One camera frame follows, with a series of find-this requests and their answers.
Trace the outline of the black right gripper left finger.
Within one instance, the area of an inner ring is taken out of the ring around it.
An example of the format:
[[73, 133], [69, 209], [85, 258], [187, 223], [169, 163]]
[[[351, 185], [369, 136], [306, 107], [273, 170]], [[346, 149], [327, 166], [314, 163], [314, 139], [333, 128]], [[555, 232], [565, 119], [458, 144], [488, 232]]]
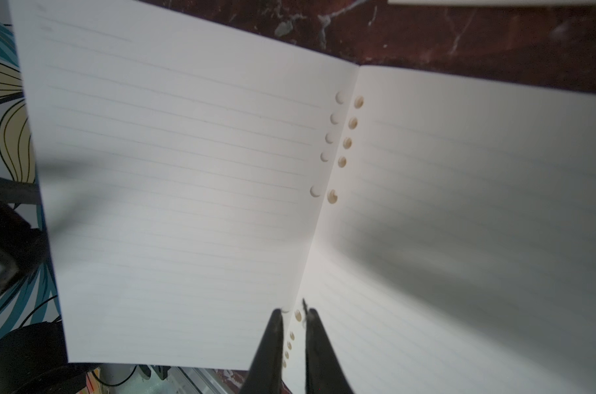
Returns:
[[283, 381], [283, 313], [271, 313], [240, 394], [280, 394]]

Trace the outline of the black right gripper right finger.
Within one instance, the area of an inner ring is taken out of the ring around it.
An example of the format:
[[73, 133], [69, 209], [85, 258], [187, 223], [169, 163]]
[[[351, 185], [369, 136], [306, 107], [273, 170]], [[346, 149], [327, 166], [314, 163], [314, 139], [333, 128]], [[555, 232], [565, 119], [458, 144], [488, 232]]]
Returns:
[[306, 393], [353, 394], [319, 313], [305, 300], [302, 306], [306, 315]]

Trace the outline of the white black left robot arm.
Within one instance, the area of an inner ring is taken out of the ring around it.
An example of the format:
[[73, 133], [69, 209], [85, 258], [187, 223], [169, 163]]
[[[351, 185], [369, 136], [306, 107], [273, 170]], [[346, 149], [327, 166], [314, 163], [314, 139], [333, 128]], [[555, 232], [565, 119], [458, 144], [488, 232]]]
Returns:
[[0, 177], [0, 393], [104, 393], [66, 354], [38, 184]]

